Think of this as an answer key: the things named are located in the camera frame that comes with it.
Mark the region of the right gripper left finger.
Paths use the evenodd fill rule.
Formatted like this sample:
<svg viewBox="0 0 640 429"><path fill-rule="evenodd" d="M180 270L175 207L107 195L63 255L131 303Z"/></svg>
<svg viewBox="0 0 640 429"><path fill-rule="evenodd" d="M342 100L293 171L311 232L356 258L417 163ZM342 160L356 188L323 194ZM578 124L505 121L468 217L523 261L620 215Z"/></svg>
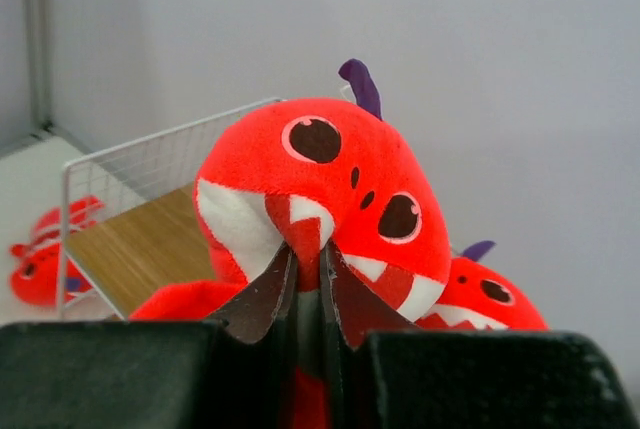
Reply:
<svg viewBox="0 0 640 429"><path fill-rule="evenodd" d="M297 262L287 248L201 322L1 330L5 428L289 428Z"/></svg>

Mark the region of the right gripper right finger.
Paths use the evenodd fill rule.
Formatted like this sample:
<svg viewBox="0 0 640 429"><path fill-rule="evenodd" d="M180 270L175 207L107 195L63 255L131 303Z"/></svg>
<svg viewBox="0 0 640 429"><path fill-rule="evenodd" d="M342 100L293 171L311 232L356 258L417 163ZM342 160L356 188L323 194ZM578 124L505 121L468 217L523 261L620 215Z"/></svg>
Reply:
<svg viewBox="0 0 640 429"><path fill-rule="evenodd" d="M590 428L625 425L606 355L569 332L422 331L348 268L320 258L332 428Z"/></svg>

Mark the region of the red shark plush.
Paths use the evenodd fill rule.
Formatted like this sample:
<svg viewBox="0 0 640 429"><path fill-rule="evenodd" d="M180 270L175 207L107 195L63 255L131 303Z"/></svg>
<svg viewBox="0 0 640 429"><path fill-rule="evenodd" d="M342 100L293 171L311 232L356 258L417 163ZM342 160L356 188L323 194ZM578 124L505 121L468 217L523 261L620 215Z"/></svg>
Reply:
<svg viewBox="0 0 640 429"><path fill-rule="evenodd" d="M103 201L94 195L71 202L70 232L76 233L96 224L96 214L103 207ZM37 307L51 308L56 305L61 230L61 209L55 207L44 213L32 226L27 244L10 247L9 251L17 259L17 265L9 277L9 285L21 301Z"/></svg>
<svg viewBox="0 0 640 429"><path fill-rule="evenodd" d="M416 324L430 330L545 331L548 325L511 281L482 265L495 243L479 241L451 261L444 292Z"/></svg>
<svg viewBox="0 0 640 429"><path fill-rule="evenodd" d="M325 245L336 244L355 275L412 322L441 296L451 267L439 203L408 143L383 120L367 66L350 59L339 74L353 101L280 101L224 131L193 184L214 278L167 285L133 313L202 319L290 246L299 261L297 428L326 426L324 386L311 369Z"/></svg>

